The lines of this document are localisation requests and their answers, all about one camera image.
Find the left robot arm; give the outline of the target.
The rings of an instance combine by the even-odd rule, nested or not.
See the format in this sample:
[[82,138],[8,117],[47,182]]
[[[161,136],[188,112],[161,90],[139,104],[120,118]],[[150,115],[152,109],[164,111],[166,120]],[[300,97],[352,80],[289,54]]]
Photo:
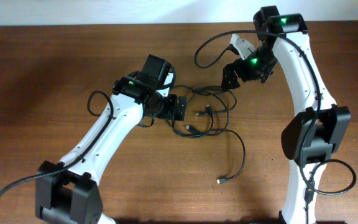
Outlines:
[[149,55],[140,71],[117,80],[107,105],[60,162],[44,161],[36,181],[35,216],[47,223],[114,223],[103,213],[99,184],[124,138],[144,117],[182,120],[185,98],[171,94],[174,67]]

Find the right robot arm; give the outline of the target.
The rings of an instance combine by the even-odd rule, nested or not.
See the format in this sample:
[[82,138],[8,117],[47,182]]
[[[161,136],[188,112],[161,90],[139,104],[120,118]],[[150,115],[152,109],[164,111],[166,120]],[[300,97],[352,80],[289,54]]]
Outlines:
[[261,46],[254,48],[231,32],[231,47],[240,58],[223,68],[223,89],[240,82],[266,82],[276,64],[283,69],[294,106],[294,118],[282,131],[281,144],[290,175],[279,223],[315,223],[321,176],[337,152],[351,120],[349,108],[339,107],[328,92],[310,48],[301,14],[281,15],[276,6],[261,7],[254,15]]

